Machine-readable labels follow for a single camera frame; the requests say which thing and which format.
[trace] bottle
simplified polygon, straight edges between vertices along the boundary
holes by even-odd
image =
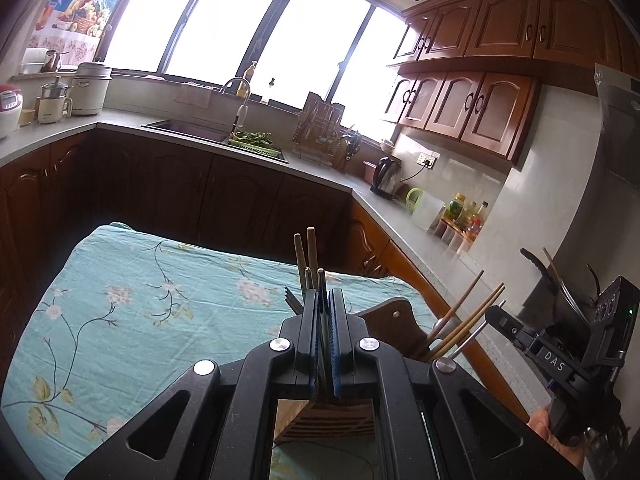
[[[469,222],[469,225],[466,228],[466,232],[471,240],[475,240],[480,234],[480,229],[482,229],[484,220],[486,219],[486,209],[488,207],[489,204],[487,202],[482,202],[478,211],[471,217],[471,222]]]
[[[269,81],[269,88],[267,88],[264,91],[264,95],[262,96],[262,99],[260,99],[260,102],[263,105],[268,105],[269,104],[269,96],[271,95],[271,91],[273,90],[273,85],[276,84],[276,80],[272,77],[271,81]]]
[[[460,213],[462,213],[464,206],[465,196],[462,193],[456,193],[453,200],[449,202],[449,205],[447,205],[447,208],[444,210],[442,218],[450,222],[455,221],[460,216]]]
[[[251,78],[254,76],[255,66],[256,66],[257,64],[258,64],[258,62],[257,62],[257,61],[252,61],[252,62],[251,62],[251,66],[250,66],[249,68],[247,68],[247,69],[244,71],[244,78],[245,78],[247,81],[249,81],[249,82],[250,82],[250,81],[251,81]],[[247,93],[247,92],[248,92],[248,89],[247,89],[246,85],[241,81],[241,82],[240,82],[240,86],[238,87],[238,91],[236,92],[236,95],[237,95],[238,97],[241,97],[241,98],[243,98],[243,99],[244,99],[244,98],[246,97],[246,93]]]
[[[476,212],[476,203],[472,202],[471,204],[465,206],[465,208],[462,210],[462,213],[460,213],[460,216],[456,220],[455,224],[461,230],[464,231],[466,229],[466,226],[469,225],[469,222],[471,222],[471,218],[475,212]]]

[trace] electric kettle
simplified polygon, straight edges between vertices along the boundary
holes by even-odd
[[[382,157],[373,172],[371,190],[376,195],[391,200],[400,181],[400,169],[399,160],[390,156]]]

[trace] floral tablecloth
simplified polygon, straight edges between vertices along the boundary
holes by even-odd
[[[404,296],[418,323],[433,325],[424,300],[397,278],[328,272],[327,281],[343,289],[350,312]],[[194,362],[235,361],[277,336],[292,316],[286,285],[299,287],[295,266],[122,224],[99,227],[76,246],[31,316],[2,414],[41,474],[60,480]],[[336,460],[340,467],[331,466]],[[375,478],[373,439],[275,447],[271,478],[315,479],[314,464],[335,479],[339,470],[344,478]]]

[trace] black kettle handle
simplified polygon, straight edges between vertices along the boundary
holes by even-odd
[[[382,182],[382,178],[385,176],[386,171],[391,166],[390,159],[388,157],[383,157],[380,159],[378,165],[376,166],[376,170],[373,172],[373,185],[375,187],[380,187],[380,182]]]

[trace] towel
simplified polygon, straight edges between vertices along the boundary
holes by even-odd
[[[206,110],[207,108],[209,108],[209,101],[211,100],[212,90],[213,86],[203,86],[194,83],[193,81],[182,83],[180,85],[178,97],[175,98],[175,102],[187,105],[195,105]]]

